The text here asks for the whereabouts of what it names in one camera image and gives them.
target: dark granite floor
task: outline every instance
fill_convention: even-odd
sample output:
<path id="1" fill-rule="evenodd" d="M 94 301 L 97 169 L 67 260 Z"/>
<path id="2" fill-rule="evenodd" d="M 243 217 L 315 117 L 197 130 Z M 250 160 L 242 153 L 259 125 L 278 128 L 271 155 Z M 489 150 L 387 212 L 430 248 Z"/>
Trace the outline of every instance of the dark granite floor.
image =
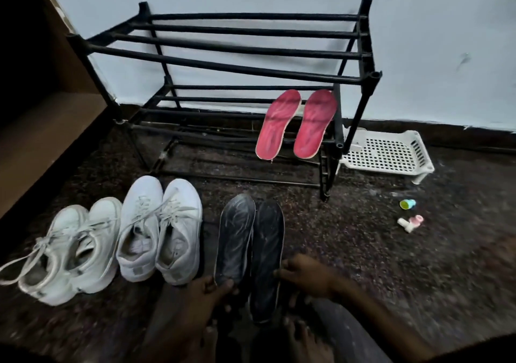
<path id="1" fill-rule="evenodd" d="M 144 139 L 154 158 L 163 142 Z M 169 168 L 251 174 L 252 160 L 231 153 L 178 151 Z M 420 186 L 399 176 L 341 171 L 327 203 L 319 200 L 317 190 L 300 187 L 192 183 L 211 226 L 237 193 L 276 199 L 286 220 L 285 255 L 308 251 L 339 268 L 444 352 L 516 331 L 516 159 L 443 148 L 429 153 L 436 171 Z M 229 164 L 204 161 L 214 157 Z M 263 164 L 256 174 L 279 165 Z M 304 167 L 284 169 L 280 177 L 316 179 Z M 89 207 L 105 196 L 123 199 L 142 173 L 125 138 L 114 129 L 26 231 L 3 232 L 27 236 L 6 260 L 26 254 L 62 207 Z M 170 180 L 160 179 L 164 184 Z M 425 217 L 412 234 L 396 224 L 398 217 L 412 214 L 399 208 L 403 198 L 416 199 L 415 211 Z M 117 275 L 104 291 L 77 295 L 55 308 L 14 286 L 2 287 L 0 342 L 58 361 L 120 361 L 142 343 L 162 285 L 159 274 L 139 284 Z"/>

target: shoe rack shelf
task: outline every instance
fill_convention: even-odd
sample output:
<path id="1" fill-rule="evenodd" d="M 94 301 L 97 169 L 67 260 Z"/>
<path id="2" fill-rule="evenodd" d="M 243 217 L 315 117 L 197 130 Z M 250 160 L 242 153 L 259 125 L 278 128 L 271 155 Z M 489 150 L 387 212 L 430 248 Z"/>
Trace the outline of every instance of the shoe rack shelf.
<path id="1" fill-rule="evenodd" d="M 71 34 L 68 36 L 75 53 L 86 67 L 89 75 L 95 81 L 102 97 L 105 99 L 110 109 L 113 119 L 127 133 L 134 150 L 142 163 L 152 174 L 171 174 L 178 177 L 200 177 L 200 178 L 219 178 L 233 181 L 245 181 L 263 184 L 291 184 L 303 187 L 319 188 L 321 199 L 327 200 L 329 191 L 335 181 L 339 167 L 339 161 L 343 155 L 349 153 L 353 136 L 359 125 L 360 119 L 366 107 L 367 101 L 373 94 L 382 73 L 375 70 L 372 54 L 371 35 L 369 28 L 369 11 L 371 0 L 362 0 L 357 14 L 305 14 L 305 13 L 197 13 L 197 14 L 151 14 L 147 2 L 139 3 L 139 13 L 134 17 L 108 29 L 89 39 L 83 39 L 80 35 Z M 155 21 L 165 20 L 286 20 L 286 21 L 342 21 L 352 22 L 352 31 L 340 30 L 302 30 L 302 29 L 254 29 L 254 28 L 228 28 L 228 27 L 207 27 L 189 25 L 168 25 L 159 24 Z M 131 35 L 135 30 L 149 31 L 149 37 Z M 344 39 L 348 41 L 345 51 L 326 51 L 308 50 L 291 48 L 269 48 L 269 47 L 250 47 L 225 43 L 201 42 L 187 39 L 159 38 L 158 31 L 190 32 L 197 34 L 240 34 L 240 35 L 260 35 L 281 37 L 301 37 L 301 38 L 325 38 L 325 39 Z M 128 41 L 135 43 L 151 44 L 155 47 L 156 53 L 144 53 L 139 51 L 119 49 L 109 47 L 115 41 Z M 357 43 L 357 50 L 352 51 L 354 44 Z M 301 58 L 331 58 L 342 60 L 337 74 L 317 74 L 296 71 L 276 70 L 272 68 L 257 68 L 247 66 L 237 66 L 234 64 L 215 63 L 203 60 L 193 60 L 177 58 L 163 55 L 162 46 L 183 47 L 200 50 L 209 50 L 226 53 L 244 53 L 249 55 L 270 55 L 287 56 Z M 105 86 L 100 81 L 88 55 L 92 53 L 103 53 L 125 58 L 146 60 L 161 63 L 164 72 L 163 86 L 149 99 L 139 111 L 128 121 L 122 118 L 120 106 L 108 94 Z M 343 76 L 345 66 L 348 61 L 358 63 L 358 77 Z M 230 73 L 240 73 L 255 76 L 266 76 L 273 78 L 315 81 L 321 82 L 319 86 L 230 86 L 230 85 L 175 85 L 168 70 L 167 65 L 186 66 L 204 68 Z M 340 85 L 360 86 L 362 95 L 358 102 L 357 110 L 352 119 L 352 123 L 347 131 L 347 136 L 343 133 L 343 120 L 340 104 Z M 293 164 L 310 164 L 319 170 L 319 183 L 305 183 L 298 181 L 277 181 L 272 179 L 258 179 L 252 177 L 235 177 L 224 175 L 200 174 L 195 172 L 164 171 L 164 162 L 172 154 L 173 148 L 177 144 L 198 144 L 207 145 L 225 150 L 249 151 L 254 152 L 257 142 L 258 132 L 252 132 L 253 136 L 242 135 L 238 131 L 238 123 L 243 121 L 256 120 L 262 121 L 264 114 L 256 113 L 235 113 L 224 111 L 209 111 L 203 109 L 189 109 L 181 106 L 181 102 L 203 101 L 212 103 L 264 103 L 270 104 L 272 99 L 246 99 L 246 98 L 226 98 L 226 97 L 183 97 L 178 96 L 178 90 L 277 90 L 288 89 L 302 90 L 332 90 L 338 102 L 338 109 L 328 126 L 322 144 L 317 154 L 318 160 L 299 160 L 290 158 Z M 175 107 L 161 107 L 161 101 L 174 101 Z M 224 120 L 225 125 L 217 127 L 213 125 L 216 120 Z M 231 128 L 227 123 L 236 123 L 235 128 Z M 172 123 L 177 124 L 175 130 L 152 126 L 152 123 Z M 139 131 L 150 133 L 161 133 L 170 137 L 169 143 L 164 148 L 160 157 L 150 164 L 145 161 L 139 151 L 134 134 Z M 283 147 L 292 147 L 294 139 L 285 137 Z"/>

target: white wall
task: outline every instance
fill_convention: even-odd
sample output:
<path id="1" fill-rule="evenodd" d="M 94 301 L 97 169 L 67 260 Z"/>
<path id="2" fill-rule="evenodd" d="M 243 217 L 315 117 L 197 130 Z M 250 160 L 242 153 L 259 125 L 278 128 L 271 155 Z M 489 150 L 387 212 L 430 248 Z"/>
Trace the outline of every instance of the white wall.
<path id="1" fill-rule="evenodd" d="M 356 12 L 360 0 L 58 0 L 75 29 L 88 38 L 131 17 L 139 1 L 155 13 L 189 12 Z M 288 27 L 284 21 L 273 26 Z M 255 26 L 248 23 L 243 26 Z M 312 23 L 324 29 L 327 23 Z M 345 30 L 344 24 L 338 27 Z M 516 130 L 516 0 L 373 0 L 371 32 L 376 67 L 383 70 L 365 119 L 403 119 Z M 196 35 L 195 38 L 213 38 Z M 342 41 L 224 37 L 262 46 L 341 49 Z M 116 47 L 153 47 L 116 43 Z M 470 60 L 460 65 L 463 55 Z M 166 54 L 292 69 L 335 71 L 334 60 L 242 56 L 167 48 Z M 144 103 L 163 82 L 158 63 L 95 54 L 96 68 L 121 103 Z M 356 69 L 348 63 L 347 74 Z M 270 78 L 169 67 L 177 84 L 301 84 Z M 343 87 L 343 114 L 351 117 L 358 101 L 356 86 Z M 246 92 L 245 96 L 263 96 Z"/>

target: speckled floor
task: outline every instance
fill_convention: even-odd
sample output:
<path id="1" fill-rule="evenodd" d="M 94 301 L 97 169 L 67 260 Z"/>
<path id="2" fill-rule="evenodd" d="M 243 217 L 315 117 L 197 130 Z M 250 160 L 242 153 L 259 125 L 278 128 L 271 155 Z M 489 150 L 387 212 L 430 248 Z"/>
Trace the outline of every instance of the speckled floor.
<path id="1" fill-rule="evenodd" d="M 163 139 L 144 142 L 157 156 Z M 192 183 L 211 226 L 237 193 L 276 199 L 286 220 L 285 256 L 308 251 L 339 268 L 444 352 L 516 331 L 516 158 L 443 148 L 429 153 L 436 171 L 420 186 L 398 176 L 342 171 L 327 203 L 319 200 L 317 190 L 300 187 Z M 201 159 L 213 157 L 211 151 L 182 154 L 196 161 L 172 159 L 173 167 L 249 173 L 249 166 L 228 153 L 218 156 L 229 166 L 210 167 Z M 278 165 L 263 165 L 259 171 Z M 114 129 L 26 231 L 3 232 L 27 236 L 6 260 L 26 254 L 62 207 L 89 207 L 105 196 L 122 200 L 142 173 L 125 138 Z M 304 168 L 295 170 L 295 176 L 316 177 Z M 160 179 L 164 184 L 170 180 Z M 425 217 L 412 234 L 396 225 L 398 217 L 411 215 L 397 205 L 403 198 L 416 199 L 416 211 Z M 77 295 L 54 308 L 14 286 L 2 287 L 0 342 L 58 361 L 121 361 L 142 343 L 162 286 L 159 275 L 139 284 L 117 275 L 104 291 Z"/>

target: white sneaker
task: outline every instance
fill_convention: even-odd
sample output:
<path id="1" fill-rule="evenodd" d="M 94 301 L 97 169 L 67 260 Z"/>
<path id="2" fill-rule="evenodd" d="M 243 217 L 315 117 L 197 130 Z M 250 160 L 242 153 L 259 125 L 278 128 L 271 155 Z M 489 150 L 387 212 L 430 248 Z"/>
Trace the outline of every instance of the white sneaker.
<path id="1" fill-rule="evenodd" d="M 159 213 L 156 268 L 174 286 L 190 282 L 199 269 L 202 204 L 194 186 L 176 178 L 168 184 Z"/>
<path id="2" fill-rule="evenodd" d="M 15 262 L 27 259 L 15 280 L 0 281 L 0 285 L 18 283 L 24 293 L 50 306 L 69 301 L 76 291 L 64 272 L 65 257 L 71 238 L 86 221 L 88 210 L 83 206 L 68 206 L 57 213 L 46 237 L 38 238 L 33 251 L 25 257 L 8 262 L 0 272 Z"/>
<path id="3" fill-rule="evenodd" d="M 114 258 L 120 233 L 122 203 L 104 197 L 90 209 L 69 246 L 64 270 L 77 292 L 93 294 L 113 281 L 118 262 Z"/>
<path id="4" fill-rule="evenodd" d="M 117 260 L 120 273 L 130 282 L 142 282 L 154 273 L 159 233 L 156 212 L 162 201 L 159 180 L 143 176 L 132 184 L 122 205 Z"/>

